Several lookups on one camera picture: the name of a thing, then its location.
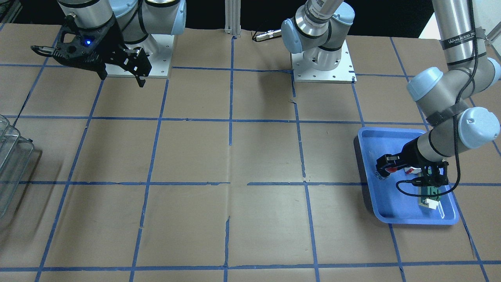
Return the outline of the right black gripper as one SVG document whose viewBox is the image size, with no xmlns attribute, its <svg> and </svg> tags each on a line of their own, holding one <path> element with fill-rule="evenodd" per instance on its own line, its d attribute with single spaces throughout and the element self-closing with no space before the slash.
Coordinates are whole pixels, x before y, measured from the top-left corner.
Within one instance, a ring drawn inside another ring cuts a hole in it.
<svg viewBox="0 0 501 282">
<path fill-rule="evenodd" d="M 75 18 L 65 18 L 55 47 L 31 46 L 31 50 L 59 64 L 92 71 L 101 80 L 107 77 L 106 65 L 119 66 L 130 72 L 143 88 L 152 65 L 143 47 L 126 49 L 116 18 L 91 29 L 77 27 Z"/>
</svg>

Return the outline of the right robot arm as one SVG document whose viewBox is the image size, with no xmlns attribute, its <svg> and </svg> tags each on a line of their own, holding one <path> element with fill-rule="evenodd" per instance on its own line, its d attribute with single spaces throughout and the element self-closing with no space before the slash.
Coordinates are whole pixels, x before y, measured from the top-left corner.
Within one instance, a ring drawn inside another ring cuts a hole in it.
<svg viewBox="0 0 501 282">
<path fill-rule="evenodd" d="M 184 0 L 59 0 L 65 18 L 54 47 L 31 46 L 101 80 L 168 78 L 175 37 L 186 27 Z"/>
</svg>

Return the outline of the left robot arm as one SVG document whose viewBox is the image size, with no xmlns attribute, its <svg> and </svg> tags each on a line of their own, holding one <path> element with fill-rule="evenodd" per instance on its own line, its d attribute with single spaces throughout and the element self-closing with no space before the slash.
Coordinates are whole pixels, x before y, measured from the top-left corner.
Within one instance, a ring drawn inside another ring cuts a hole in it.
<svg viewBox="0 0 501 282">
<path fill-rule="evenodd" d="M 494 141 L 500 133 L 495 114 L 483 107 L 469 107 L 466 99 L 493 86 L 500 78 L 500 64 L 487 56 L 485 33 L 475 21 L 472 0 L 432 2 L 441 36 L 447 72 L 428 68 L 408 82 L 407 90 L 421 108 L 432 130 L 406 143 L 395 155 L 382 155 L 375 174 L 386 179 L 403 168 L 420 168 L 422 175 L 399 180 L 416 187 L 449 184 L 446 159 L 455 157 L 457 178 L 459 154 Z"/>
</svg>

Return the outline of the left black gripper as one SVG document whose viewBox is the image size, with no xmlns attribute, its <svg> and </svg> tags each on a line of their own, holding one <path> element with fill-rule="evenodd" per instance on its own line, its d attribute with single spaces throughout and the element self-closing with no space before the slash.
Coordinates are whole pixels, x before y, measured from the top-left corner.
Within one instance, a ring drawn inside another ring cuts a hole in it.
<svg viewBox="0 0 501 282">
<path fill-rule="evenodd" d="M 448 165 L 449 163 L 442 158 L 429 160 L 424 157 L 419 150 L 418 138 L 416 138 L 404 145 L 400 155 L 386 154 L 379 157 L 376 161 L 376 170 L 386 167 L 395 167 L 398 170 L 409 166 L 422 168 L 422 174 L 411 183 L 419 187 L 419 196 L 436 196 L 441 193 L 440 187 L 449 183 Z"/>
</svg>

